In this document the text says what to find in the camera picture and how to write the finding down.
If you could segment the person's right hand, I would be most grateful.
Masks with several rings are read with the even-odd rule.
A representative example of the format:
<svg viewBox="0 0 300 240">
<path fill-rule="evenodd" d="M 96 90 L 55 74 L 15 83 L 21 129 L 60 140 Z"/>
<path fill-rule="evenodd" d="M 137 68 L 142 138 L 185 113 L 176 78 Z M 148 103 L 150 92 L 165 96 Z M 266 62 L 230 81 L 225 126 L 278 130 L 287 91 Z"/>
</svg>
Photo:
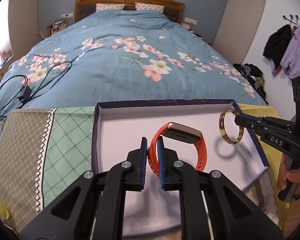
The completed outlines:
<svg viewBox="0 0 300 240">
<path fill-rule="evenodd" d="M 282 191 L 286 188 L 287 182 L 298 183 L 298 187 L 294 192 L 295 200 L 300 199 L 300 169 L 297 170 L 288 170 L 286 167 L 286 155 L 283 154 L 281 158 L 281 163 L 279 167 L 279 174 L 277 176 L 276 187 L 279 191 Z"/>
</svg>

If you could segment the pink sleeve forearm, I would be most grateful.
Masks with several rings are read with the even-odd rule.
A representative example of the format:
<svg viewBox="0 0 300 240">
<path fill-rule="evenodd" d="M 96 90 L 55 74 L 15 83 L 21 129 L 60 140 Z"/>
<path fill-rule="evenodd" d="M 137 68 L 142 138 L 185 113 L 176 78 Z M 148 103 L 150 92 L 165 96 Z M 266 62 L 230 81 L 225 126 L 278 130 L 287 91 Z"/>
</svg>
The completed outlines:
<svg viewBox="0 0 300 240">
<path fill-rule="evenodd" d="M 282 229 L 284 239 L 287 239 L 300 224 L 300 198 L 289 203 L 289 210 Z"/>
</svg>

